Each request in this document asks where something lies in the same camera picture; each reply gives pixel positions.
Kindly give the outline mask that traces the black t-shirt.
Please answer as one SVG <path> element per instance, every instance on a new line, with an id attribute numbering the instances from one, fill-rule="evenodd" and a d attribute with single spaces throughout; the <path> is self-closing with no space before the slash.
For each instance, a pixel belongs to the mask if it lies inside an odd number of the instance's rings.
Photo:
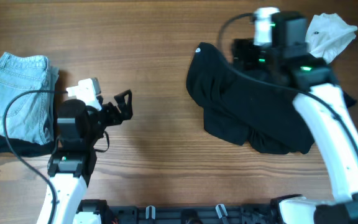
<path id="1" fill-rule="evenodd" d="M 200 43 L 186 78 L 189 95 L 203 108 L 205 131 L 260 153 L 308 153 L 314 139 L 292 104 L 295 93 L 240 77 L 221 57 L 214 45 Z"/>

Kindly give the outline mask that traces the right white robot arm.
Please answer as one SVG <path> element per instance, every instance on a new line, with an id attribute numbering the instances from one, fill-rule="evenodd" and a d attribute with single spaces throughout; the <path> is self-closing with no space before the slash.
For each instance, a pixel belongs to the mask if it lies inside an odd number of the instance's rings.
<path id="1" fill-rule="evenodd" d="M 293 106 L 318 146 L 334 197 L 281 200 L 282 222 L 358 223 L 358 132 L 332 68 L 308 52 L 307 21 L 300 13 L 264 7 L 253 17 L 257 60 L 274 76 L 276 88 L 295 93 Z"/>

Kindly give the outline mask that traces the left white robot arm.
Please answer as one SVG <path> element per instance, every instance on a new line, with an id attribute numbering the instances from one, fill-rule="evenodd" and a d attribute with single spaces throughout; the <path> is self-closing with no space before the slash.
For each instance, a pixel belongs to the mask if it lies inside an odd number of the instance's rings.
<path id="1" fill-rule="evenodd" d="M 132 92 L 126 90 L 114 97 L 115 103 L 96 106 L 70 99 L 58 111 L 59 147 L 47 164 L 50 185 L 38 223 L 114 223 L 113 212 L 105 200 L 85 200 L 97 161 L 96 142 L 108 137 L 106 128 L 120 125 L 133 115 Z"/>

